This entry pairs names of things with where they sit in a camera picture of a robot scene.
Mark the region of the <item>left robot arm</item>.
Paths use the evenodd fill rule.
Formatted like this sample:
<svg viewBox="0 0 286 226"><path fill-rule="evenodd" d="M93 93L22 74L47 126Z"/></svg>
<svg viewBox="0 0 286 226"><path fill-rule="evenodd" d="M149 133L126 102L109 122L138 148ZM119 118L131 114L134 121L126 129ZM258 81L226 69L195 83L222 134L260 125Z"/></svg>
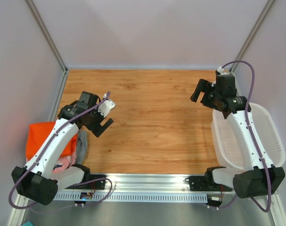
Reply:
<svg viewBox="0 0 286 226"><path fill-rule="evenodd" d="M94 188L95 182L107 180L106 177L91 179L90 169L77 163L60 172L53 169L69 141L82 127L86 127L95 137L100 137L114 122L107 118L115 108L110 94L107 92L99 97L84 91L79 100L60 110L50 134L37 153L23 167L13 169L11 176L14 185L8 195L11 207L24 210L37 203L48 205L61 190L74 186ZM33 204L17 206L12 200L14 192L32 200Z"/></svg>

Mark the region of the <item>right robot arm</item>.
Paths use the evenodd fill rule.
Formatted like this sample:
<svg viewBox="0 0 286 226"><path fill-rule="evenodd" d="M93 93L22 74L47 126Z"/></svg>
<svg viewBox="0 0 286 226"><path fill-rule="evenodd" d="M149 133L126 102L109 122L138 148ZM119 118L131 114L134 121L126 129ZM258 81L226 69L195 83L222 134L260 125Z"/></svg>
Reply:
<svg viewBox="0 0 286 226"><path fill-rule="evenodd" d="M234 189L239 198L274 194L285 178L285 171L265 147L265 139L257 131L248 99L237 94L235 77L225 73L217 75L215 82L200 79L190 100L196 102L201 93L203 106L220 112L230 126L243 158L240 169L229 163L208 168L205 187L214 191L225 185Z"/></svg>

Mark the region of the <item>grey shirt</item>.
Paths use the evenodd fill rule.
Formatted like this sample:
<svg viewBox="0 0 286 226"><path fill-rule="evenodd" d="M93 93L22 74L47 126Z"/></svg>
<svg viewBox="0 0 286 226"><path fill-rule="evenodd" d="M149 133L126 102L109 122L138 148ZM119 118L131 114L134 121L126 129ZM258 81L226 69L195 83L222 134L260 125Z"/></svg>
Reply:
<svg viewBox="0 0 286 226"><path fill-rule="evenodd" d="M77 135L75 163L83 164L88 150L88 134L87 131L80 130Z"/></svg>

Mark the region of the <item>orange garment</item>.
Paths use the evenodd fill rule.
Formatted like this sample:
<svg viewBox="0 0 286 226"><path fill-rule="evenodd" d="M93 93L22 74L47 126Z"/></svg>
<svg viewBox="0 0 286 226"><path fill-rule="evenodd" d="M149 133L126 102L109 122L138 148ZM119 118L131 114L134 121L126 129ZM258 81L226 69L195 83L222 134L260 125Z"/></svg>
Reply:
<svg viewBox="0 0 286 226"><path fill-rule="evenodd" d="M41 122L31 124L29 126L29 133L27 138L25 156L26 161L29 161L38 152L44 141L47 139L55 125L54 121ZM78 135L74 135L66 145L60 157L67 157L73 155L76 150Z"/></svg>

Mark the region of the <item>pink patterned garment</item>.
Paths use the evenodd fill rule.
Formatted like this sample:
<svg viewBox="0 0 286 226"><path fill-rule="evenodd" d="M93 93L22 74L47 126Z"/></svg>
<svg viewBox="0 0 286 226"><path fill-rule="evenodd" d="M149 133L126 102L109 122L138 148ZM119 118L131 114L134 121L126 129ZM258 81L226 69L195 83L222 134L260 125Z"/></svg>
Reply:
<svg viewBox="0 0 286 226"><path fill-rule="evenodd" d="M52 172L57 173L57 172L64 171L65 169L75 164L75 160L76 160L76 157L73 155L60 157L58 161L56 162Z"/></svg>

